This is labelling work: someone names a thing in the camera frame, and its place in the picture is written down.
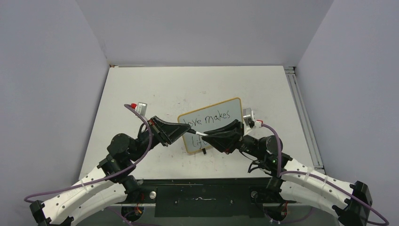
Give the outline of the white whiteboard marker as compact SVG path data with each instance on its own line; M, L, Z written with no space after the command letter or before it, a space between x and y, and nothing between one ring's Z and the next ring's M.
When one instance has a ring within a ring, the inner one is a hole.
M202 133L202 132L198 132L198 131L196 131L195 134L196 134L196 135L199 135L199 136L202 136L202 137L203 137L203 136L207 136L207 134Z

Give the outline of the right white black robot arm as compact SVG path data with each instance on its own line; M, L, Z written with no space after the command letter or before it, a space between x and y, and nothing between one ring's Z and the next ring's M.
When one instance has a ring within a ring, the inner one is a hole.
M249 134L260 121L249 127L235 120L220 129L206 131L202 139L216 150L230 154L235 150L255 157L248 171L260 169L271 178L266 187L273 202L293 201L312 206L336 217L343 226L365 226L372 199L368 186L360 181L344 182L300 163L282 152L282 141L276 133L255 138Z

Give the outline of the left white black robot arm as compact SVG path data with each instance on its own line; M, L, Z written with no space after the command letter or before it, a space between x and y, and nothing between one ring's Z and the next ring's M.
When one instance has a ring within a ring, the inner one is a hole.
M57 190L46 201L32 201L30 210L39 226L75 226L80 220L112 204L140 198L140 185L131 175L136 165L156 145L168 146L191 131L189 124L166 122L153 116L143 123L132 138L115 135L108 154L86 176L71 187Z

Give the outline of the yellow framed small whiteboard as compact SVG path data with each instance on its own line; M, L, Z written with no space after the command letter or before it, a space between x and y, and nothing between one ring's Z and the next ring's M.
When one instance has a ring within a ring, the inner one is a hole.
M200 133L218 129L228 125L234 120L243 121L242 104L239 97L209 105L177 117L179 123L185 123ZM183 135L184 146L187 153L196 153L202 149L211 148L211 145L203 141L201 136L195 133Z

